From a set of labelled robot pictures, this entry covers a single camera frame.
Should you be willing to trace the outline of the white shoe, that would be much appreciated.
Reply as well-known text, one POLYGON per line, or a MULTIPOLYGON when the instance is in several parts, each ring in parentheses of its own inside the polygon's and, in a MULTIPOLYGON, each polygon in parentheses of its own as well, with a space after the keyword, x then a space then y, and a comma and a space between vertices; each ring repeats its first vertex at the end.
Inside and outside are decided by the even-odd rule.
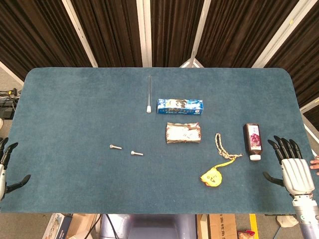
POLYGON ((276 221, 280 225, 280 227, 283 228, 292 228, 299 223, 298 220, 292 215, 276 216, 276 221))

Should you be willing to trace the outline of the dark brown bottle white cap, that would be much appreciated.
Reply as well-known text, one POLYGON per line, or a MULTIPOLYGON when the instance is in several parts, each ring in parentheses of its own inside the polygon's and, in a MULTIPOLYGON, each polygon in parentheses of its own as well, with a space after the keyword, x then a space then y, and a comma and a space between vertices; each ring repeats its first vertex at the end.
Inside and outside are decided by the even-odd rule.
POLYGON ((243 126, 246 152, 251 161, 261 160, 263 151, 260 128, 256 123, 247 123, 243 126))

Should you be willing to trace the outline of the silver red snack packet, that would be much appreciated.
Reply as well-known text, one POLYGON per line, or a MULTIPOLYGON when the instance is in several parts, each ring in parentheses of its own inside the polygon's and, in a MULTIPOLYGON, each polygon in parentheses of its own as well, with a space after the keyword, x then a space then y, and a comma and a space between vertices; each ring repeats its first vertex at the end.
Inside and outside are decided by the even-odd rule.
POLYGON ((201 127, 198 122, 194 123, 171 123, 166 124, 165 139, 167 143, 200 143, 201 127))

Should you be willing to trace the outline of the person's bare hand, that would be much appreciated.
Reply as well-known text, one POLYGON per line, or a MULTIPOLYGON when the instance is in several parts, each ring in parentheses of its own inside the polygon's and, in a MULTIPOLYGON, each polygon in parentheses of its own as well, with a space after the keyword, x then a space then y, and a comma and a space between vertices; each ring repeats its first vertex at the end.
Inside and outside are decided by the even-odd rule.
POLYGON ((316 171, 316 175, 319 176, 319 155, 315 156, 313 160, 310 161, 310 169, 316 171))

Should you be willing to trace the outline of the glass test tube white stopper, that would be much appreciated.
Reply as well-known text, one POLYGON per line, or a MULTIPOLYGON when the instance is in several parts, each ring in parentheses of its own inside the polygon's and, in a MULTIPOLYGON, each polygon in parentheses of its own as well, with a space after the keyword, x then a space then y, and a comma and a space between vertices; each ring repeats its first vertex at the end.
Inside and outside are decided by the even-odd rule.
POLYGON ((146 112, 147 113, 151 113, 152 112, 152 108, 151 108, 151 82, 152 82, 152 78, 151 75, 148 76, 148 84, 147 84, 147 109, 146 112))

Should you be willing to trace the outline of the yellow tape measure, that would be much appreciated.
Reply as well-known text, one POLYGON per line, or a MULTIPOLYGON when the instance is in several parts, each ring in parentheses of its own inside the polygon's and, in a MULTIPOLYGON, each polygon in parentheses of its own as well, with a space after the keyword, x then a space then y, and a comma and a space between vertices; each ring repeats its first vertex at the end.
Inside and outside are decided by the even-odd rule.
POLYGON ((222 183, 222 174, 217 170, 219 167, 225 167, 231 163, 233 163, 236 158, 232 158, 230 161, 215 165, 206 173, 200 176, 200 180, 209 187, 218 187, 222 183))

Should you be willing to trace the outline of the plain brown cardboard box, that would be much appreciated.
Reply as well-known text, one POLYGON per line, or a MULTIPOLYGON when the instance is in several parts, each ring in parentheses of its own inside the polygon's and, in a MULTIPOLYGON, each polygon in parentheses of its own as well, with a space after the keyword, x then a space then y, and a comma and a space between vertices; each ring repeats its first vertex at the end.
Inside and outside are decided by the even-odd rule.
POLYGON ((97 214, 73 214, 66 239, 84 239, 96 218, 97 214))

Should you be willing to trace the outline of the blue felt table cover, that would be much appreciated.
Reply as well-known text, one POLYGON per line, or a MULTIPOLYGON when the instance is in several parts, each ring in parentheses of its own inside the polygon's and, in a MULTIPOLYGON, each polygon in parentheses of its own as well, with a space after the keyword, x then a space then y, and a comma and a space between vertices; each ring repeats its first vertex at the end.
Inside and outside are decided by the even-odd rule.
POLYGON ((313 158, 292 79, 281 68, 35 68, 9 133, 18 142, 5 196, 15 213, 292 213, 268 140, 294 140, 313 158), (151 75, 151 108, 147 84, 151 75), (203 100, 201 115, 158 114, 158 99, 203 100), (194 123, 200 143, 167 143, 166 124, 194 123), (256 123, 261 160, 246 152, 243 126, 256 123), (111 149, 110 144, 122 147, 111 149), (131 151, 143 156, 131 155, 131 151), (218 187, 200 176, 218 164, 218 187))

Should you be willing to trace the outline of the white printed carton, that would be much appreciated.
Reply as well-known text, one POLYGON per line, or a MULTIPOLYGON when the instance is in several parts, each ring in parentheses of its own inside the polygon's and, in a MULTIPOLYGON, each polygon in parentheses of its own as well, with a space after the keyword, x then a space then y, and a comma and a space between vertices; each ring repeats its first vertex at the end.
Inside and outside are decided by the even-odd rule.
POLYGON ((67 239, 67 232, 71 221, 71 215, 53 213, 47 224, 42 239, 67 239))

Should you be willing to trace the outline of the dark brown curtain panel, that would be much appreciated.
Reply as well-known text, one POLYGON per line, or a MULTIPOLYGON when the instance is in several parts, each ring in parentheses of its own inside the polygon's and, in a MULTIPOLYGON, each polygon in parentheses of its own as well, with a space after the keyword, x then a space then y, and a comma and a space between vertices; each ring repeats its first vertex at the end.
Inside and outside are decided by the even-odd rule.
POLYGON ((99 67, 142 67, 136 0, 71 0, 99 67))
POLYGON ((179 67, 191 57, 204 0, 150 0, 153 67, 179 67))
POLYGON ((22 81, 39 67, 91 67, 62 0, 0 0, 0 61, 22 81))
POLYGON ((300 107, 319 97, 319 0, 266 67, 289 73, 300 107))
POLYGON ((211 0, 197 60, 204 67, 252 67, 298 1, 211 0))

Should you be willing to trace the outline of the black power device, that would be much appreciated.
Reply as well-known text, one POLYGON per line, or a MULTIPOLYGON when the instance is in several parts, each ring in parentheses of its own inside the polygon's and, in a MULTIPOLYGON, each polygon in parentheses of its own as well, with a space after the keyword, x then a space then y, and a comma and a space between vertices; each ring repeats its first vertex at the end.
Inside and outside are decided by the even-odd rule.
POLYGON ((0 118, 4 120, 12 120, 14 117, 16 108, 16 101, 7 98, 0 97, 0 118))

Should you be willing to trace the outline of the white frame bar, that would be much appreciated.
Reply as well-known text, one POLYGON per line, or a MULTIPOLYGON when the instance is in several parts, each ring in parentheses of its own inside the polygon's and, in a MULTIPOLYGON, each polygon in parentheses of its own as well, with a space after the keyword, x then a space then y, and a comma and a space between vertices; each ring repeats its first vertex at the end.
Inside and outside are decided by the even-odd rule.
POLYGON ((15 79, 20 85, 24 85, 24 81, 21 80, 11 69, 9 69, 2 61, 0 61, 0 68, 2 68, 7 74, 15 79))
POLYGON ((319 97, 314 99, 313 101, 309 102, 308 104, 304 105, 303 107, 300 108, 300 111, 302 114, 305 112, 313 109, 314 107, 319 106, 319 97))

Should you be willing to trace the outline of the left robot hand grey black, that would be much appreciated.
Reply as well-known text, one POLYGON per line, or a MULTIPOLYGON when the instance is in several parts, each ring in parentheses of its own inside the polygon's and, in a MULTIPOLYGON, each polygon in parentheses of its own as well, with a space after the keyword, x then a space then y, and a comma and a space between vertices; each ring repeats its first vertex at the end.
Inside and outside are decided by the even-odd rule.
POLYGON ((23 187, 31 178, 31 175, 26 175, 20 182, 7 185, 6 182, 6 170, 10 160, 10 155, 12 151, 18 146, 18 142, 15 142, 9 145, 6 149, 4 146, 8 142, 8 137, 0 137, 0 201, 5 198, 6 194, 11 193, 12 191, 23 187))

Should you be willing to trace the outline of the lavender robot base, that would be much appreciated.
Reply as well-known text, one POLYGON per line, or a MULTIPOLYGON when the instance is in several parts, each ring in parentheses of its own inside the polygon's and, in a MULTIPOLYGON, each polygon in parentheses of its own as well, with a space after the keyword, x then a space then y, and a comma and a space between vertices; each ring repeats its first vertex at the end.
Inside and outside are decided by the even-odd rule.
POLYGON ((107 214, 99 239, 197 239, 194 214, 107 214))

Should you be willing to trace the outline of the blue biscuit box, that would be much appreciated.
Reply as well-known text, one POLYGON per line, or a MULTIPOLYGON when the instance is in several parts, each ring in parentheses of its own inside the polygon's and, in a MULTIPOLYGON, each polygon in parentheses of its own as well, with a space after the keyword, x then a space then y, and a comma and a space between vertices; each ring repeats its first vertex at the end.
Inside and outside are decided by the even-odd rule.
POLYGON ((158 114, 201 115, 203 100, 158 99, 158 114))

